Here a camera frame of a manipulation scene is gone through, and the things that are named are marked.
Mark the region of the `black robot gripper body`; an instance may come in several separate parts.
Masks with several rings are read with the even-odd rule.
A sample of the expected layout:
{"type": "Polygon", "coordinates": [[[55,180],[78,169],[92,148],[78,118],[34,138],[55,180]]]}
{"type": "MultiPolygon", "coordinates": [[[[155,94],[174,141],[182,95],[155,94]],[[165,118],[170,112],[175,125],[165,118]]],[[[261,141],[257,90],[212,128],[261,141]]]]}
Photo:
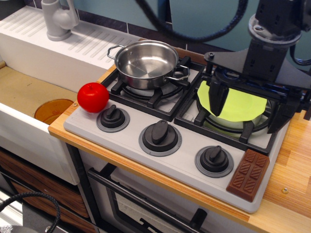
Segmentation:
{"type": "Polygon", "coordinates": [[[309,97],[311,77],[286,59],[282,45],[251,40],[236,52],[208,52],[207,84],[210,97],[227,97],[235,89],[259,97],[309,97]]]}

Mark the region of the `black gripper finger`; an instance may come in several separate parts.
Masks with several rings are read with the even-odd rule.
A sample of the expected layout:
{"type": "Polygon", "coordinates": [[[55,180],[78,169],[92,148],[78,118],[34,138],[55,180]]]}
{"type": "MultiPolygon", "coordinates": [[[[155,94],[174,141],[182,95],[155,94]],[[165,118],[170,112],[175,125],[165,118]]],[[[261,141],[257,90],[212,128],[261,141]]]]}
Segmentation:
{"type": "Polygon", "coordinates": [[[223,110],[229,88],[220,81],[212,81],[209,88],[210,110],[215,116],[219,116],[223,110]]]}
{"type": "Polygon", "coordinates": [[[300,106],[300,98],[288,97],[272,101],[272,111],[268,121],[268,133],[279,132],[294,116],[300,106]]]}

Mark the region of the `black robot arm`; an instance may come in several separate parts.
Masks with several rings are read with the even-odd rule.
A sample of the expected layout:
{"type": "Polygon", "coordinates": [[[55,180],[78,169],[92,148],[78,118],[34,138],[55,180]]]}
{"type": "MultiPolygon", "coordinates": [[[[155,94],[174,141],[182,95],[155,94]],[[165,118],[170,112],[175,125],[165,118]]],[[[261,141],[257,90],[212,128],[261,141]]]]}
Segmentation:
{"type": "Polygon", "coordinates": [[[311,77],[286,59],[310,28],[310,1],[261,0],[248,23],[249,48],[205,54],[211,112],[220,115],[230,89],[256,95],[275,103],[268,133],[276,133],[295,113],[310,109],[311,77]]]}

